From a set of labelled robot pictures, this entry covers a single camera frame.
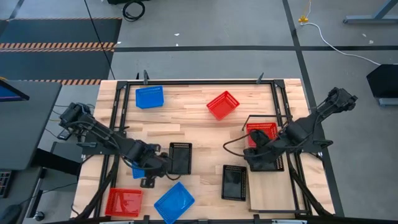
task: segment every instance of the wooden tabletop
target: wooden tabletop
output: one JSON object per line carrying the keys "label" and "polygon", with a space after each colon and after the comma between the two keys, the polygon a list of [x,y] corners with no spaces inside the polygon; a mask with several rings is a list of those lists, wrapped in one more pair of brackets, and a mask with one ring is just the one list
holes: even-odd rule
{"label": "wooden tabletop", "polygon": [[[293,119],[308,115],[307,103],[300,79],[285,79],[287,97]],[[246,202],[221,199],[223,165],[247,166],[242,157],[226,152],[223,143],[236,139],[244,132],[241,128],[249,114],[275,114],[271,88],[268,85],[165,85],[163,107],[142,110],[136,107],[135,89],[129,95],[126,126],[127,136],[141,139],[146,143],[160,144],[168,152],[170,142],[191,142],[192,173],[183,175],[178,181],[195,198],[195,203],[180,217],[181,220],[196,219],[252,219],[255,213],[249,209],[291,210],[294,209],[289,173],[277,172],[264,177],[249,176],[249,189]],[[209,113],[206,104],[223,91],[228,90],[240,105],[227,117],[217,121]],[[102,81],[94,117],[109,125],[116,81]],[[280,105],[282,97],[278,92]],[[123,102],[123,90],[119,107]],[[118,110],[116,124],[119,123],[121,109]],[[250,123],[276,122],[274,118],[251,118]],[[229,145],[239,154],[243,153],[245,140]],[[322,162],[317,158],[302,154],[303,171],[308,188],[318,201],[331,213],[334,212]],[[78,212],[91,200],[98,189],[103,156],[93,156],[83,164],[76,190],[73,208]],[[140,180],[132,178],[132,170],[120,163],[116,187],[141,189],[144,191],[141,212],[136,220],[150,215],[151,220],[162,217],[154,208],[154,203],[177,181],[156,178],[154,189],[141,189]],[[302,194],[296,185],[298,200],[302,206]],[[103,195],[101,215],[104,215],[108,190]],[[260,214],[261,218],[290,218],[292,214]]]}

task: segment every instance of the red basket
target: red basket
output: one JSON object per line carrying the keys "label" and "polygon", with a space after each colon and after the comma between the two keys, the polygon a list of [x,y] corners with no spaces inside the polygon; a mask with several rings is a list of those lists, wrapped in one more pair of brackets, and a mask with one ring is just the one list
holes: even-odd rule
{"label": "red basket", "polygon": [[239,106],[239,102],[228,91],[225,91],[207,104],[207,108],[217,120],[223,119],[235,110],[237,106]]}
{"label": "red basket", "polygon": [[138,217],[143,194],[141,190],[111,188],[105,215]]}
{"label": "red basket", "polygon": [[[269,139],[275,139],[276,134],[278,133],[278,129],[276,127],[276,123],[251,123],[246,125],[246,134],[249,134],[251,130],[262,130],[266,135],[268,135]],[[256,143],[248,136],[249,147],[255,147]]]}

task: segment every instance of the blue plastic basket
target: blue plastic basket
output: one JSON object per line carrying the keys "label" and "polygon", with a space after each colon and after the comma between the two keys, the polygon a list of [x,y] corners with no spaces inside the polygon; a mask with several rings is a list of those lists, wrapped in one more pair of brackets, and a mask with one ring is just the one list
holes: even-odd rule
{"label": "blue plastic basket", "polygon": [[132,168],[132,178],[133,179],[140,179],[145,177],[145,171],[142,169],[135,169]]}
{"label": "blue plastic basket", "polygon": [[172,224],[194,202],[192,195],[178,182],[155,203],[155,208],[167,224]]}
{"label": "blue plastic basket", "polygon": [[152,86],[136,89],[136,106],[141,109],[163,106],[163,87]]}

